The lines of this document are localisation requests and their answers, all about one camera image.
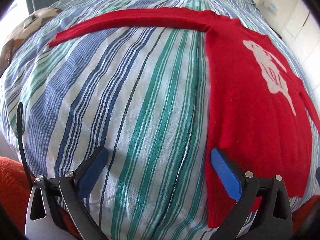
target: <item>black cable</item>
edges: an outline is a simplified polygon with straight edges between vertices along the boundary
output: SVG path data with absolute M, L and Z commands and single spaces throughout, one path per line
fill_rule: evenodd
M 23 114 L 23 104 L 20 102 L 17 107 L 17 137 L 18 137 L 18 145 L 19 145 L 19 151 L 20 151 L 24 173 L 26 174 L 27 181 L 31 190 L 33 187 L 33 183 L 31 180 L 31 176 L 30 176 L 30 172 L 29 172 L 29 168 L 26 160 L 26 155 L 24 153 L 23 143 L 22 143 L 22 114 Z

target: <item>white graphic print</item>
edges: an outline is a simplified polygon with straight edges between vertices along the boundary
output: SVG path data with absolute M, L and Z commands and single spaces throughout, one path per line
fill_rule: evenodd
M 266 80 L 268 89 L 270 93 L 276 94 L 278 92 L 282 92 L 284 96 L 287 98 L 292 112 L 296 115 L 296 111 L 294 110 L 291 97 L 288 93 L 288 87 L 285 80 L 280 75 L 280 72 L 276 65 L 272 62 L 272 58 L 275 62 L 278 63 L 282 69 L 287 72 L 285 67 L 281 64 L 281 62 L 270 52 L 264 50 L 261 46 L 256 44 L 253 41 L 243 41 L 243 44 L 249 49 L 253 51 L 253 55 L 255 56 L 260 68 L 263 78 Z

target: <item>screw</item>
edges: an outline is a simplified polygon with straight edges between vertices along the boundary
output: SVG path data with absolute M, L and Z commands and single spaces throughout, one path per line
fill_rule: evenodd
M 36 176 L 36 180 L 37 181 L 41 181 L 43 179 L 43 175 L 38 175 L 38 176 Z
M 246 171 L 246 172 L 245 172 L 245 176 L 246 176 L 247 178 L 252 178 L 252 177 L 253 177 L 253 173 L 252 173 L 251 171 Z
M 281 181 L 282 177 L 280 175 L 276 175 L 276 180 Z
M 73 176 L 73 171 L 67 171 L 64 176 L 66 176 L 67 178 L 72 177 Z

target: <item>blue gripper pad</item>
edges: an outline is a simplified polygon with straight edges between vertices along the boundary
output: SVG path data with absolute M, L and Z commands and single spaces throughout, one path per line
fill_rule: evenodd
M 242 195 L 241 182 L 223 160 L 216 148 L 211 151 L 211 164 L 217 172 L 229 197 L 238 202 Z
M 108 162 L 108 152 L 103 148 L 97 155 L 92 165 L 87 169 L 83 176 L 78 180 L 78 197 L 84 199 L 89 197 L 94 185 L 96 184 L 103 168 Z

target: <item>striped bedsheet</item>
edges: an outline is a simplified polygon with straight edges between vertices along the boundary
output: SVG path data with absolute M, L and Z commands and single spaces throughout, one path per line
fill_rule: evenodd
M 63 10 L 15 54 L 0 79 L 0 128 L 18 154 L 16 108 L 24 104 L 23 143 L 35 175 L 74 170 L 104 145 L 108 164 L 84 204 L 107 236 L 209 239 L 204 148 L 209 73 L 204 33 L 160 27 L 113 28 L 47 44 L 55 34 L 105 12 L 128 8 L 210 9 L 269 35 L 314 100 L 292 53 L 252 0 L 61 0 Z M 319 135 L 313 137 L 303 198 L 315 194 Z M 248 230 L 252 213 L 242 233 Z

